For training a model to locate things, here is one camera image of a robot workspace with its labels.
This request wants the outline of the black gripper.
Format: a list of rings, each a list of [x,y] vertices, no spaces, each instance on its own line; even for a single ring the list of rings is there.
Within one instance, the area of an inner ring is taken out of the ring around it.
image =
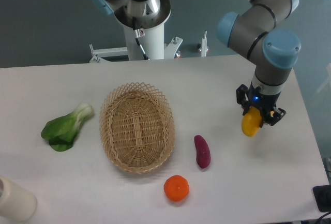
[[[243,116],[248,111],[260,111],[262,118],[260,127],[264,124],[274,126],[285,115],[286,111],[282,108],[276,108],[276,103],[281,93],[281,85],[267,85],[260,81],[251,81],[250,88],[246,85],[240,85],[236,90],[236,102],[241,105]]]

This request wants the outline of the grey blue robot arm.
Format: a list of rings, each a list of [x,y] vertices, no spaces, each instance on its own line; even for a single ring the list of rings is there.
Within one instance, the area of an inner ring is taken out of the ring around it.
[[[279,122],[286,111],[276,103],[301,49],[298,36],[276,26],[298,7],[299,0],[249,0],[243,14],[228,12],[217,25],[217,38],[255,65],[250,86],[236,90],[243,115],[256,111],[258,127]]]

